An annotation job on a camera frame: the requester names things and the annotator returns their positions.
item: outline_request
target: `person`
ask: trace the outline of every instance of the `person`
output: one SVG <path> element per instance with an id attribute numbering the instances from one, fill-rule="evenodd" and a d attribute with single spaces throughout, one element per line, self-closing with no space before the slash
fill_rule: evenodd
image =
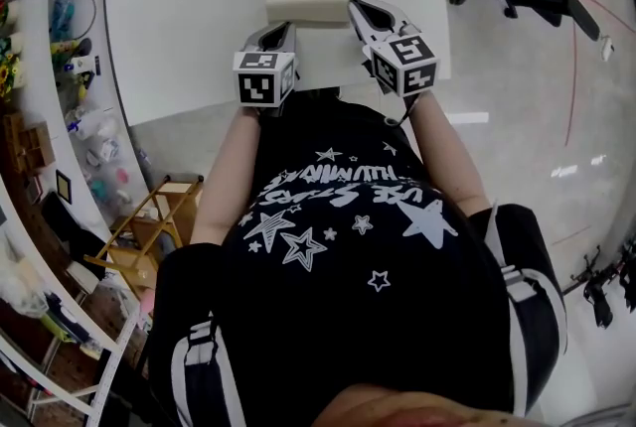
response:
<path id="1" fill-rule="evenodd" d="M 171 425 L 525 422 L 507 413 L 565 344 L 539 225 L 491 207 L 430 91 L 409 118 L 421 160 L 331 90 L 238 110 L 158 273 L 149 376 Z"/>

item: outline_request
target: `plastic bag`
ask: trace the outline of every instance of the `plastic bag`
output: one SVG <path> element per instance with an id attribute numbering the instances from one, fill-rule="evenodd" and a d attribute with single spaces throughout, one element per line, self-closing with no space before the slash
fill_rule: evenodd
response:
<path id="1" fill-rule="evenodd" d="M 17 262 L 0 231 L 0 298 L 29 318 L 42 318 L 49 310 L 44 288 L 26 259 Z"/>

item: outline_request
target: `red cable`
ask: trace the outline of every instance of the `red cable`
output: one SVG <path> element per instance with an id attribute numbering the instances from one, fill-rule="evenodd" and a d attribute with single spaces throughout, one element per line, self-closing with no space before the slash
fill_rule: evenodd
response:
<path id="1" fill-rule="evenodd" d="M 623 25 L 625 28 L 627 28 L 627 30 L 629 30 L 631 33 L 636 35 L 636 30 L 634 30 L 631 26 L 629 26 L 627 23 L 625 23 L 622 19 L 620 19 L 616 14 L 614 14 L 611 10 L 609 10 L 607 7 L 605 7 L 598 0 L 589 0 L 589 1 L 594 3 L 594 4 L 596 4 L 596 5 L 598 5 L 601 9 L 603 9 L 605 12 L 607 12 L 607 14 L 609 14 L 616 21 L 618 21 L 621 25 Z"/>
<path id="2" fill-rule="evenodd" d="M 573 38 L 574 38 L 574 73 L 572 77 L 572 99 L 569 104 L 569 122 L 567 123 L 567 134 L 565 134 L 565 146 L 569 143 L 569 133 L 572 130 L 572 119 L 574 118 L 574 101 L 576 100 L 576 71 L 578 68 L 578 50 L 576 47 L 576 23 L 572 20 L 573 24 Z"/>

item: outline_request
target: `framed picture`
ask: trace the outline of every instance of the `framed picture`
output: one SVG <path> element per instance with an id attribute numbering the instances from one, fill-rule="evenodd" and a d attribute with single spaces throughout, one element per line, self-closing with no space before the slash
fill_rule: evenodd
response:
<path id="1" fill-rule="evenodd" d="M 60 173 L 56 170 L 56 177 L 58 180 L 58 196 L 66 201 L 69 205 L 73 204 L 73 198 L 71 197 L 71 179 L 64 173 Z"/>

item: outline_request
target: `bottle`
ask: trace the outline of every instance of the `bottle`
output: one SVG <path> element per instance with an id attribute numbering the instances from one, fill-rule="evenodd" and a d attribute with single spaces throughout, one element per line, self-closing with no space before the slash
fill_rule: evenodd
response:
<path id="1" fill-rule="evenodd" d="M 71 19 L 76 6 L 73 0 L 56 0 L 51 20 L 52 42 L 69 41 L 71 37 Z"/>

